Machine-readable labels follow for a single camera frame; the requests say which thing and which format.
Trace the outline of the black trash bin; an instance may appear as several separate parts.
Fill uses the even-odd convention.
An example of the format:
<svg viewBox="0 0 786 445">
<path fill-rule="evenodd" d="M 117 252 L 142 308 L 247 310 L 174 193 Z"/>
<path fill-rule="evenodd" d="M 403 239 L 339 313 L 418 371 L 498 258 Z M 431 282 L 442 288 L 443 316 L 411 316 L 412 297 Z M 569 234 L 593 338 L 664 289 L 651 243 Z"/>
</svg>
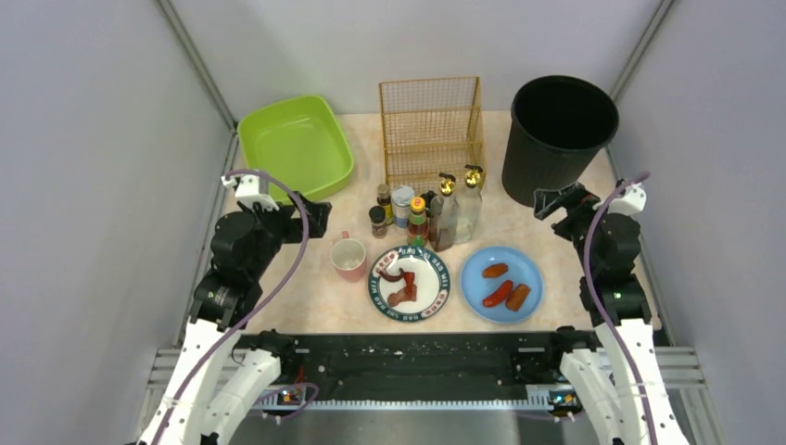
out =
<svg viewBox="0 0 786 445">
<path fill-rule="evenodd" d="M 548 75 L 514 95 L 502 164 L 505 192 L 526 207 L 538 189 L 556 190 L 578 180 L 619 127 L 614 100 L 585 80 Z"/>
</svg>

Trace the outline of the red sauce bottle yellow cap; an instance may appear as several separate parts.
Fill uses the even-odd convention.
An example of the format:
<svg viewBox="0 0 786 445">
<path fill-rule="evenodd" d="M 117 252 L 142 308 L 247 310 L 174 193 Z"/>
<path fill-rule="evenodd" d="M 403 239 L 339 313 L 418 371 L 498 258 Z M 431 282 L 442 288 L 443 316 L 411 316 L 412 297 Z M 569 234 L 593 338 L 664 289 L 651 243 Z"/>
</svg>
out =
<svg viewBox="0 0 786 445">
<path fill-rule="evenodd" d="M 424 247 L 428 241 L 428 217 L 425 200 L 414 197 L 411 200 L 408 219 L 407 242 L 413 247 Z"/>
</svg>

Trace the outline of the white plate green rim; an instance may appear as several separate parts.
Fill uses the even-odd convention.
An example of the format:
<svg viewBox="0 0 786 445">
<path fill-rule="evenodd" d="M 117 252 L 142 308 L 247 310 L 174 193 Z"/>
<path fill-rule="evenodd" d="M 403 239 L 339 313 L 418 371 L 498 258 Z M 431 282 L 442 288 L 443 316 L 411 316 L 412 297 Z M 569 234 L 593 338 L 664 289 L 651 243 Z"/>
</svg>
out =
<svg viewBox="0 0 786 445">
<path fill-rule="evenodd" d="M 387 304 L 388 295 L 402 288 L 403 282 L 384 281 L 377 271 L 381 269 L 397 273 L 398 268 L 415 272 L 417 300 L 390 307 Z M 434 316 L 445 306 L 451 292 L 447 264 L 436 252 L 413 246 L 398 246 L 385 251 L 373 263 L 366 285 L 374 307 L 387 318 L 402 323 L 418 323 Z"/>
</svg>

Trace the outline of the small spice bottle yellow label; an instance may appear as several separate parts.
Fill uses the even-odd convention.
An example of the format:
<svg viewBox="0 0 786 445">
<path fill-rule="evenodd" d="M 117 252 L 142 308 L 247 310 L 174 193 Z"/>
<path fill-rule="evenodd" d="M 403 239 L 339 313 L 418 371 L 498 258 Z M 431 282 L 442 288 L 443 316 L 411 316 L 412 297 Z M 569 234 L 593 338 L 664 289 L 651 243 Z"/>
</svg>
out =
<svg viewBox="0 0 786 445">
<path fill-rule="evenodd" d="M 391 225 L 395 222 L 392 200 L 390 195 L 390 188 L 387 184 L 380 184 L 377 189 L 377 204 L 385 211 L 385 224 Z"/>
</svg>

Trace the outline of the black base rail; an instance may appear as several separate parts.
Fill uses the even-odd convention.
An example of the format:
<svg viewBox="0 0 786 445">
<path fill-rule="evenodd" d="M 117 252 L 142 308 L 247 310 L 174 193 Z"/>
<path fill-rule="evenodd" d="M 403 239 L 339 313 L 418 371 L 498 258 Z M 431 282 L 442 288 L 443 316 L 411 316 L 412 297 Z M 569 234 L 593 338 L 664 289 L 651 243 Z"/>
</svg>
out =
<svg viewBox="0 0 786 445">
<path fill-rule="evenodd" d="M 564 353 L 601 348 L 589 331 L 295 335 L 276 384 L 308 382 L 318 401 L 528 401 L 565 382 Z"/>
</svg>

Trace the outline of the clear oil dispenser bottle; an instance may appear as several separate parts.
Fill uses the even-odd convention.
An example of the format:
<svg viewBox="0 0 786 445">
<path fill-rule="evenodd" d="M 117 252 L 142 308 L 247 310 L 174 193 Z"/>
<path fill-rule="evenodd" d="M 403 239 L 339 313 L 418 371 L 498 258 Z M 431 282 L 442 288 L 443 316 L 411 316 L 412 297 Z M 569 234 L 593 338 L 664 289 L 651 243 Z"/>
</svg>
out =
<svg viewBox="0 0 786 445">
<path fill-rule="evenodd" d="M 483 168 L 466 164 L 465 169 L 463 187 L 457 196 L 458 214 L 453 238 L 455 245 L 468 243 L 473 238 L 482 207 Z"/>
</svg>

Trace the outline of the upper sausage piece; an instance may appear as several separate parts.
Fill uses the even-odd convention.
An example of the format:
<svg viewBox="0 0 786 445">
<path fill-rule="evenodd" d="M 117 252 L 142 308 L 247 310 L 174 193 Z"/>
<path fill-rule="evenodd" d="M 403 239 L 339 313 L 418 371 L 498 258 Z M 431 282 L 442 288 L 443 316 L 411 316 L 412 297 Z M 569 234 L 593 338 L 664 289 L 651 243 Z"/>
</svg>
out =
<svg viewBox="0 0 786 445">
<path fill-rule="evenodd" d="M 489 265 L 483 270 L 482 276 L 484 278 L 498 278 L 503 276 L 509 271 L 509 266 L 506 263 L 500 262 Z"/>
</svg>

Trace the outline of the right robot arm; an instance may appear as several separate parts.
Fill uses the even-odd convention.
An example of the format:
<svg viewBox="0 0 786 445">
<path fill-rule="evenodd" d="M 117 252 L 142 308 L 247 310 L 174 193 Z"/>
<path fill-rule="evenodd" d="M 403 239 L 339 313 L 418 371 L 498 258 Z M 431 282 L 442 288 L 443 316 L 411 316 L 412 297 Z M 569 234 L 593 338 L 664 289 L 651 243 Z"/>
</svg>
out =
<svg viewBox="0 0 786 445">
<path fill-rule="evenodd" d="M 567 332 L 553 335 L 559 370 L 577 395 L 601 444 L 686 444 L 661 374 L 653 340 L 653 316 L 633 272 L 641 252 L 640 224 L 646 193 L 639 183 L 619 181 L 600 198 L 582 184 L 538 189 L 534 215 L 543 220 L 558 209 L 552 225 L 572 243 L 583 276 L 579 296 L 590 315 L 594 340 L 587 346 Z"/>
</svg>

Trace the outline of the dark sauce dispenser bottle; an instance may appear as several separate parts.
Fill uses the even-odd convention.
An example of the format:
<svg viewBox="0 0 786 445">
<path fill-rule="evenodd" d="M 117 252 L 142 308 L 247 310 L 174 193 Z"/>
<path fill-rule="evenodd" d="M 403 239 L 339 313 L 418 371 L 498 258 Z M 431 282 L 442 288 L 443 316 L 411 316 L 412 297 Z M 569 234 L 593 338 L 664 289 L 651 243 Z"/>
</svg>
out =
<svg viewBox="0 0 786 445">
<path fill-rule="evenodd" d="M 456 202 L 456 178 L 440 172 L 439 193 L 429 204 L 429 242 L 435 252 L 450 248 L 454 244 L 458 207 Z"/>
</svg>

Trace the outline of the pink mug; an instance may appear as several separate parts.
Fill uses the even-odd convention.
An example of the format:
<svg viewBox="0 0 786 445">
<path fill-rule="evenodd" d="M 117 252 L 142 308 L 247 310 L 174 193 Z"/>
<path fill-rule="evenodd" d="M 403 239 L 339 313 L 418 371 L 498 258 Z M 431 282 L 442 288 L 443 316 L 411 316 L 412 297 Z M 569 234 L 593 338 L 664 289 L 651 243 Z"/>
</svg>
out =
<svg viewBox="0 0 786 445">
<path fill-rule="evenodd" d="M 366 249 L 347 231 L 343 231 L 341 237 L 332 246 L 330 261 L 338 276 L 347 282 L 360 282 L 366 274 Z"/>
</svg>

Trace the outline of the meat scrap on plate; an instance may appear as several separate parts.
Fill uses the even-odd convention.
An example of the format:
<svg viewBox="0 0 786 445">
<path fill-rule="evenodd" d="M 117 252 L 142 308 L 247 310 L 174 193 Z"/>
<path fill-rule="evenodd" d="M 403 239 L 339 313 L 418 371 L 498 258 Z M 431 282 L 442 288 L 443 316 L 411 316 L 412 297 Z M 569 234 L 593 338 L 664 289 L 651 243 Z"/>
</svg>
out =
<svg viewBox="0 0 786 445">
<path fill-rule="evenodd" d="M 415 302 L 417 300 L 415 272 L 405 271 L 403 268 L 398 268 L 397 273 L 390 273 L 381 269 L 377 272 L 384 281 L 389 283 L 403 282 L 402 288 L 388 295 L 387 304 L 390 307 L 396 307 L 402 302 Z"/>
</svg>

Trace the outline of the glass jar black lid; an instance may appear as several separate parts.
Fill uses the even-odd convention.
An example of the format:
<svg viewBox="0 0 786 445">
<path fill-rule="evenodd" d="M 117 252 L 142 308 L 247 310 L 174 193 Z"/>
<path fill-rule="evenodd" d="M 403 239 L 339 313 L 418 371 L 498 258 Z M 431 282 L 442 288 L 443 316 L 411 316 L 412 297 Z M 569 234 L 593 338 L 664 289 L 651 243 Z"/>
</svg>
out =
<svg viewBox="0 0 786 445">
<path fill-rule="evenodd" d="M 430 212 L 431 212 L 431 203 L 432 203 L 432 200 L 433 200 L 433 199 L 434 199 L 436 196 L 437 196 L 437 193 L 436 193 L 436 192 L 434 192 L 433 190 L 429 190 L 429 191 L 427 191 L 427 192 L 425 192 L 425 193 L 423 193 L 423 194 L 421 194 L 421 195 L 420 195 L 420 198 L 421 198 L 421 199 L 424 201 L 424 203 L 425 203 L 425 211 L 426 211 L 427 213 L 430 213 Z"/>
</svg>

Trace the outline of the brown sausage piece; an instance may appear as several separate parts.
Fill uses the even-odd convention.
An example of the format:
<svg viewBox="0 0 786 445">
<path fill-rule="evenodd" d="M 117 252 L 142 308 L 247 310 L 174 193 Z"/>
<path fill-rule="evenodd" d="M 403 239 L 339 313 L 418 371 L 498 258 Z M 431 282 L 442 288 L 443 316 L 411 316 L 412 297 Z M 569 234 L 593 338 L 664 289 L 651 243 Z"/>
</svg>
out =
<svg viewBox="0 0 786 445">
<path fill-rule="evenodd" d="M 518 312 L 526 301 L 531 289 L 525 284 L 517 285 L 505 301 L 505 307 L 512 312 Z"/>
</svg>

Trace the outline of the blue plate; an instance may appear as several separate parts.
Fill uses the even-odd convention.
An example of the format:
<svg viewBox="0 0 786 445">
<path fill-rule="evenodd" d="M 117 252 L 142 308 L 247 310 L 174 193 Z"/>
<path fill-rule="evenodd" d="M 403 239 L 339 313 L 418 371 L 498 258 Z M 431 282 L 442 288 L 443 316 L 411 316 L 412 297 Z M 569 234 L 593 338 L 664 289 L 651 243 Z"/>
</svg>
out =
<svg viewBox="0 0 786 445">
<path fill-rule="evenodd" d="M 498 277 L 485 277 L 483 272 L 495 264 L 505 264 L 507 272 Z M 529 289 L 519 309 L 508 309 L 504 301 L 486 306 L 483 301 L 507 281 L 513 284 L 513 289 L 519 285 Z M 492 246 L 475 251 L 464 262 L 460 290 L 466 304 L 481 318 L 496 324 L 517 324 L 536 312 L 545 287 L 539 267 L 526 254 L 511 247 Z"/>
</svg>

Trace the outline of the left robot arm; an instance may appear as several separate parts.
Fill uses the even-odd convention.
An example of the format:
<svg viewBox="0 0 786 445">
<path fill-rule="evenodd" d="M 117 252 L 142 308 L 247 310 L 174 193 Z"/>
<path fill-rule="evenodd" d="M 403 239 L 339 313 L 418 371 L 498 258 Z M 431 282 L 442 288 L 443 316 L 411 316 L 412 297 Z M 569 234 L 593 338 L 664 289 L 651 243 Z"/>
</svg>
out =
<svg viewBox="0 0 786 445">
<path fill-rule="evenodd" d="M 219 384 L 262 295 L 260 279 L 282 245 L 324 235 L 331 204 L 302 202 L 303 218 L 294 205 L 266 210 L 256 202 L 216 222 L 210 267 L 196 286 L 179 357 L 138 443 L 229 443 L 262 391 L 291 365 L 293 338 L 263 331 L 229 381 Z"/>
</svg>

